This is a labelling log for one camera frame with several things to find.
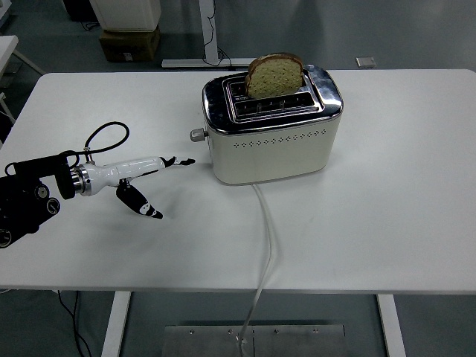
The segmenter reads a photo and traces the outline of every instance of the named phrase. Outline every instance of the toaster lever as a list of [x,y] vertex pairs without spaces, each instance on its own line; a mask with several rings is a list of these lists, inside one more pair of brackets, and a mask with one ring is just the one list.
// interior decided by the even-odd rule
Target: toaster lever
[[190,132],[190,139],[193,142],[203,141],[208,136],[208,132],[203,128],[194,129]]

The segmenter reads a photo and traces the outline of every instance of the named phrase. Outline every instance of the floor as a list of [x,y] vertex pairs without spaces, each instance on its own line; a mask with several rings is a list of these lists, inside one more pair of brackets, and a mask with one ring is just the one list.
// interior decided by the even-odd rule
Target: floor
[[[473,0],[273,0],[272,4],[217,2],[216,35],[228,56],[288,51],[325,69],[357,69],[355,57],[373,56],[380,69],[476,71]],[[198,2],[161,0],[161,6],[161,42],[150,62],[107,62],[98,41],[101,29],[86,30],[86,23],[73,22],[60,0],[15,0],[0,32],[17,35],[17,50],[48,73],[163,71],[163,59],[200,58]],[[15,58],[12,62],[21,63]],[[25,64],[8,75],[13,82],[2,91],[17,118],[39,75]],[[4,122],[2,140],[10,129]],[[74,293],[62,296],[71,309]],[[372,296],[263,296],[257,320],[342,323],[347,327],[349,356],[385,356]],[[112,298],[113,292],[80,293],[79,332],[93,356],[101,354]],[[237,306],[247,306],[247,299],[247,295],[134,293],[121,355],[160,356],[164,324],[240,321],[245,316]],[[80,355],[71,318],[56,292],[4,292],[0,306],[0,355]],[[400,295],[396,306],[407,356],[476,356],[476,297]]]

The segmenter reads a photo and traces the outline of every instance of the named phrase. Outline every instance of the toast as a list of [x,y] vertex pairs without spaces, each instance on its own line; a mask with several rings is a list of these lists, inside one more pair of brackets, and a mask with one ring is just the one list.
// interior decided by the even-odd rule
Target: toast
[[295,93],[303,85],[303,62],[294,54],[269,54],[248,67],[246,94],[260,99]]

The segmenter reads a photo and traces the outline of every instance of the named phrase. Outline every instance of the black cable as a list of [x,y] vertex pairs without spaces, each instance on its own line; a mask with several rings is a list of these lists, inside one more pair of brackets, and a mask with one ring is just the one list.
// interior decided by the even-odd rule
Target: black cable
[[129,131],[129,127],[124,124],[124,123],[121,123],[120,121],[109,121],[108,123],[105,123],[103,125],[101,125],[99,128],[97,128],[88,138],[88,140],[86,140],[86,143],[84,144],[84,147],[89,147],[89,144],[91,143],[91,140],[101,131],[103,130],[104,128],[108,127],[108,126],[112,126],[112,125],[118,125],[118,126],[122,126],[125,130],[126,130],[126,134],[124,135],[124,137],[122,138],[122,140],[118,141],[116,144],[113,144],[109,147],[103,147],[102,149],[96,149],[96,150],[89,150],[89,151],[65,151],[64,154],[66,154],[66,156],[76,156],[76,162],[75,164],[72,166],[76,166],[77,163],[79,162],[79,155],[84,155],[87,157],[87,155],[92,155],[92,154],[98,154],[99,152],[105,152],[105,151],[109,151],[109,150],[112,150],[112,149],[115,149],[116,147],[122,145],[126,140],[127,138],[129,137],[129,134],[130,134],[130,131]]
[[80,292],[76,291],[76,298],[74,300],[74,308],[73,308],[73,312],[71,312],[71,310],[62,302],[61,291],[58,290],[59,302],[61,303],[62,307],[64,307],[66,309],[66,311],[69,313],[69,315],[73,319],[74,341],[76,342],[77,351],[80,353],[81,357],[85,357],[84,354],[83,354],[83,351],[81,350],[80,342],[78,341],[78,338],[79,338],[85,344],[86,349],[88,350],[89,357],[92,357],[91,350],[89,349],[88,343],[81,336],[81,334],[78,332],[77,327],[76,327],[76,311],[77,311],[77,302],[79,300],[79,296],[80,296]]
[[205,60],[206,58],[206,54],[205,54],[205,48],[210,44],[212,43],[213,41],[213,35],[215,34],[215,27],[213,26],[211,20],[215,17],[215,13],[216,13],[216,4],[215,4],[215,0],[213,0],[213,15],[212,16],[207,16],[207,19],[208,19],[208,22],[210,22],[210,27],[211,27],[211,38],[210,38],[210,41],[208,41],[207,43],[205,43],[203,45],[203,55],[202,55],[202,61],[208,65],[212,65],[213,67],[218,67],[222,61],[225,59],[225,58],[228,58],[228,60],[230,61],[230,68],[232,67],[232,64],[231,64],[231,58],[220,48],[217,46],[218,48],[218,58],[219,58],[219,62],[217,64],[213,64],[213,63],[209,63]]

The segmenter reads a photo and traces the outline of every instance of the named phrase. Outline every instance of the cream toaster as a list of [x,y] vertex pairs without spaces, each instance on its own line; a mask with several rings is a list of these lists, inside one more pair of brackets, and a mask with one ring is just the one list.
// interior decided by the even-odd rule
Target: cream toaster
[[253,99],[246,73],[216,78],[202,91],[205,128],[215,176],[227,184],[250,184],[318,171],[326,166],[344,104],[331,76],[303,67],[295,93]]

